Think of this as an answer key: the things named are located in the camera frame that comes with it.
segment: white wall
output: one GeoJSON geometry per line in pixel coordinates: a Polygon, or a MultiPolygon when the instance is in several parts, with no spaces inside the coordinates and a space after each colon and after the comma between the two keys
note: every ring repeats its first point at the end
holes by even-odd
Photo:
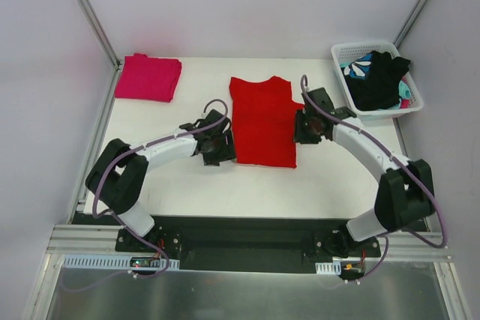
{"type": "Polygon", "coordinates": [[[112,74],[76,0],[0,0],[0,319],[23,316],[112,74]]]}
{"type": "Polygon", "coordinates": [[[425,101],[401,118],[406,149],[433,168],[463,288],[480,319],[480,0],[431,0],[401,54],[425,101]]]}
{"type": "Polygon", "coordinates": [[[90,0],[119,56],[331,58],[393,41],[416,0],[90,0]]]}

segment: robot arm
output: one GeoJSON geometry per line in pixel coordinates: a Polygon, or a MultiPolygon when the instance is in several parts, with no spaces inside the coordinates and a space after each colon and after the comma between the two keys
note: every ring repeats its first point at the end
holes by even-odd
{"type": "MultiPolygon", "coordinates": [[[[324,88],[309,91],[307,96],[322,110],[342,122],[364,127],[348,108],[335,108],[324,88]]],[[[297,111],[295,117],[295,142],[318,144],[322,138],[334,141],[348,150],[379,183],[375,206],[349,220],[338,232],[324,239],[322,246],[332,255],[348,256],[348,252],[359,247],[362,241],[397,231],[435,212],[428,197],[378,144],[345,124],[338,124],[322,116],[305,99],[304,110],[297,111]]],[[[395,157],[433,193],[431,168],[425,161],[413,162],[401,154],[395,154],[395,157]]]]}
{"type": "MultiPolygon", "coordinates": [[[[219,166],[220,162],[236,158],[228,118],[209,130],[178,136],[180,133],[207,127],[222,117],[216,110],[211,110],[205,119],[181,125],[172,133],[173,139],[144,147],[143,150],[121,160],[117,168],[122,171],[113,169],[108,174],[100,200],[139,236],[144,237],[154,225],[153,218],[137,201],[147,172],[171,161],[198,154],[203,156],[204,165],[219,166]]],[[[109,142],[87,176],[85,181],[87,188],[95,193],[109,164],[120,154],[138,145],[141,144],[129,145],[120,139],[109,142]]]]}

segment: plastic basket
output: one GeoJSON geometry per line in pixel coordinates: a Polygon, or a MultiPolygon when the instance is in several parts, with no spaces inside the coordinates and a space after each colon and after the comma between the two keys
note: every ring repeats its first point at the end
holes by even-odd
{"type": "Polygon", "coordinates": [[[397,118],[403,114],[409,112],[417,112],[423,108],[423,100],[419,94],[419,90],[413,82],[410,72],[405,74],[403,80],[410,88],[412,98],[408,104],[408,108],[405,109],[386,109],[386,110],[373,110],[373,111],[362,111],[356,108],[353,103],[352,96],[345,81],[344,74],[340,68],[340,64],[351,63],[358,58],[361,58],[363,55],[367,55],[369,52],[376,50],[377,52],[390,52],[392,57],[400,56],[397,48],[392,43],[387,43],[385,41],[372,41],[365,43],[345,43],[334,45],[331,48],[331,54],[333,55],[333,61],[335,63],[335,74],[337,75],[338,82],[341,85],[341,89],[347,105],[357,114],[360,118],[363,119],[379,119],[379,118],[397,118]]]}

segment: white table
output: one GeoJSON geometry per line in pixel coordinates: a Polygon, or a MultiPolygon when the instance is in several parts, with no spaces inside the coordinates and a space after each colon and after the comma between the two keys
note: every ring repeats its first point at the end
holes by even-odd
{"type": "MultiPolygon", "coordinates": [[[[292,82],[302,102],[300,78],[325,87],[335,106],[345,104],[333,62],[300,59],[181,58],[183,70],[171,103],[115,100],[103,146],[114,138],[143,142],[171,133],[200,117],[212,98],[231,108],[228,89],[236,76],[261,82],[277,75],[292,82]]],[[[401,153],[390,119],[365,122],[372,134],[401,153]]],[[[139,200],[150,214],[203,217],[351,218],[373,207],[377,183],[350,153],[333,142],[297,145],[297,168],[277,169],[232,162],[203,166],[201,156],[181,159],[147,174],[139,200]]],[[[92,213],[93,195],[85,210],[92,213]]],[[[105,209],[100,203],[99,210],[105,209]]]]}

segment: black cloth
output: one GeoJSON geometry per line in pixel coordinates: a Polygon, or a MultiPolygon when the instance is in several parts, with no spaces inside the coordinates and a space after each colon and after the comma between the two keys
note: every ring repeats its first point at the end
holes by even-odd
{"type": "Polygon", "coordinates": [[[410,60],[392,59],[389,52],[370,54],[343,69],[353,102],[363,111],[391,108],[399,102],[398,83],[408,72],[410,60]]]}

